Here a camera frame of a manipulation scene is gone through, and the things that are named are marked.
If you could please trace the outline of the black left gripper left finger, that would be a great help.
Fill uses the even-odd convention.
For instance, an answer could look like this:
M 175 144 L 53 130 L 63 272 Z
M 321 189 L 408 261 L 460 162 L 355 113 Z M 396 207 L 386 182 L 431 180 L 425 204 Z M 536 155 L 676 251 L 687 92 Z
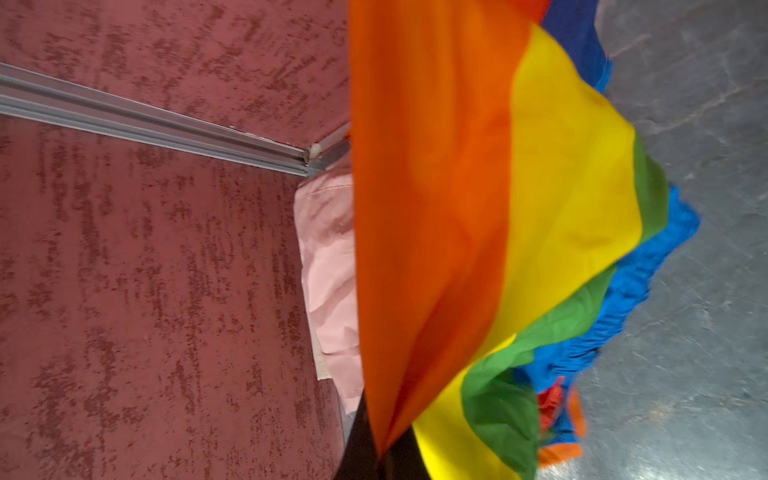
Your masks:
M 379 457 L 368 418 L 366 396 L 361 397 L 335 480 L 379 478 Z

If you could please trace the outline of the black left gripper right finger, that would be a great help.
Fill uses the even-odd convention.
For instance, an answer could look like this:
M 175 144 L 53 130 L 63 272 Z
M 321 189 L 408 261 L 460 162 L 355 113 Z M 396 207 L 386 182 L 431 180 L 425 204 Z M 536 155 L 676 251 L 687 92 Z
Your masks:
M 419 445 L 410 427 L 383 456 L 383 478 L 386 480 L 430 480 Z

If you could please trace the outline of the pink shorts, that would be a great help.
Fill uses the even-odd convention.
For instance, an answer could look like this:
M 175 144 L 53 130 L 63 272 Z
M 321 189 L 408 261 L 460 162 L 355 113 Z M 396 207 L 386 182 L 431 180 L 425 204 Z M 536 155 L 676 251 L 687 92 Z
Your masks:
M 319 340 L 342 407 L 357 411 L 364 380 L 356 289 L 353 178 L 332 169 L 300 185 L 294 223 L 301 286 L 311 331 Z

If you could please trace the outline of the colourful shorts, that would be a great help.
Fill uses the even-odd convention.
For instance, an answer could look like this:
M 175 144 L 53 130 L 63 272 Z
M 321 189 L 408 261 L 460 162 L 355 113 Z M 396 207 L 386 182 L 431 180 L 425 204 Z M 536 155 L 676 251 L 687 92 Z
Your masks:
M 594 1 L 348 7 L 358 321 L 383 456 L 532 479 L 585 432 L 576 377 L 699 217 L 604 97 Z

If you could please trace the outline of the beige shorts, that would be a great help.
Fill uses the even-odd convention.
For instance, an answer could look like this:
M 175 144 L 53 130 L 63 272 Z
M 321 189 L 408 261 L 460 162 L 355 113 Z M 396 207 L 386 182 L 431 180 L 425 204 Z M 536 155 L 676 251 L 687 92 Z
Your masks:
M 313 354 L 313 361 L 315 365 L 317 379 L 318 380 L 330 379 L 331 374 L 325 362 L 324 354 L 321 350 L 319 340 L 316 338 L 313 331 L 311 331 L 311 343 L 312 343 L 312 354 Z

